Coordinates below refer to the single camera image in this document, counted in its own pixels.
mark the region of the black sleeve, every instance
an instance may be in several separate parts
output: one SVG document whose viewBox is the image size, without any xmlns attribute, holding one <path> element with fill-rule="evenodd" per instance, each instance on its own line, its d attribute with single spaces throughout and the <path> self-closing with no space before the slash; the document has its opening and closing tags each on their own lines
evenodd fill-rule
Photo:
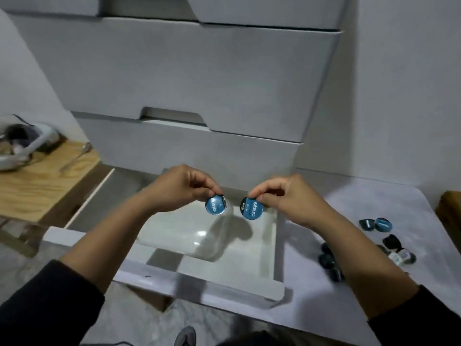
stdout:
<svg viewBox="0 0 461 346">
<path fill-rule="evenodd" d="M 78 345 L 104 295 L 60 261 L 50 261 L 0 306 L 0 345 Z"/>
<path fill-rule="evenodd" d="M 461 330 L 461 318 L 422 285 L 410 300 L 368 324 L 382 345 L 453 345 Z"/>
</svg>

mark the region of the finger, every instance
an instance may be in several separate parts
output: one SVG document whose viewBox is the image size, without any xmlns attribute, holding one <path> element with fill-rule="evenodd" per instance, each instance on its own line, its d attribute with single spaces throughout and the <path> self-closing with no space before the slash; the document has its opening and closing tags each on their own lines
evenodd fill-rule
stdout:
<svg viewBox="0 0 461 346">
<path fill-rule="evenodd" d="M 192 189 L 192 197 L 194 200 L 205 202 L 208 198 L 214 196 L 214 192 L 209 188 L 194 188 Z"/>
<path fill-rule="evenodd" d="M 221 187 L 218 186 L 216 182 L 208 174 L 204 173 L 203 171 L 191 168 L 190 182 L 193 185 L 209 188 L 214 193 L 217 193 L 217 194 L 223 193 Z"/>
<path fill-rule="evenodd" d="M 285 191 L 286 185 L 288 183 L 288 179 L 286 177 L 277 177 L 275 179 L 268 179 L 263 183 L 260 183 L 256 187 L 254 187 L 249 193 L 249 198 L 256 198 L 260 194 L 263 194 L 269 190 L 278 190 L 281 189 Z"/>
<path fill-rule="evenodd" d="M 280 200 L 282 197 L 275 196 L 269 193 L 263 193 L 257 197 L 258 202 L 269 207 L 279 209 Z"/>
</svg>

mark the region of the forearm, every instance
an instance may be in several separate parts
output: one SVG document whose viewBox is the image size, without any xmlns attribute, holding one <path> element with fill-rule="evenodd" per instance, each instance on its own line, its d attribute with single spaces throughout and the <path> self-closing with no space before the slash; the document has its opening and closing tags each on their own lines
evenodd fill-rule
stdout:
<svg viewBox="0 0 461 346">
<path fill-rule="evenodd" d="M 112 211 L 60 261 L 105 293 L 142 225 L 152 215 L 142 197 L 143 193 L 138 193 Z"/>
<path fill-rule="evenodd" d="M 418 285 L 342 215 L 317 228 L 368 318 L 397 307 Z"/>
</svg>

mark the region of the hand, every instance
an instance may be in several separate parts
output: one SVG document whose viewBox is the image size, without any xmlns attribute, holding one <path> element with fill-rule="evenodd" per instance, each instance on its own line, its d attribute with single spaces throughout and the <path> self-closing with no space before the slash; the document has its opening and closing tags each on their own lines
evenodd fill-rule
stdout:
<svg viewBox="0 0 461 346">
<path fill-rule="evenodd" d="M 290 221 L 314 230 L 341 216 L 297 174 L 264 181 L 248 197 L 257 198 L 260 203 L 283 212 Z"/>
<path fill-rule="evenodd" d="M 216 182 L 203 171 L 187 165 L 170 168 L 138 195 L 151 213 L 173 211 L 194 200 L 204 202 L 223 191 Z"/>
</svg>

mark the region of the white table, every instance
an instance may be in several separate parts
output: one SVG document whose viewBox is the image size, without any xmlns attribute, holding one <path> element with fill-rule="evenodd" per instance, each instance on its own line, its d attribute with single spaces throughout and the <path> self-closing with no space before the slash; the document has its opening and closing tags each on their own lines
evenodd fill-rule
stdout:
<svg viewBox="0 0 461 346">
<path fill-rule="evenodd" d="M 385 217 L 392 222 L 404 248 L 417 256 L 403 269 L 442 302 L 461 314 L 461 256 L 423 194 L 416 188 L 387 182 L 298 170 L 335 209 L 353 223 Z M 377 244 L 388 234 L 366 232 Z M 114 280 L 162 294 L 224 309 L 269 323 L 315 333 L 356 345 L 378 345 L 354 294 L 345 283 L 333 283 L 317 263 L 322 239 L 289 221 L 278 228 L 277 278 L 286 286 L 285 298 L 271 309 L 217 296 L 204 283 L 182 291 L 170 273 L 140 282 L 125 262 Z"/>
</svg>

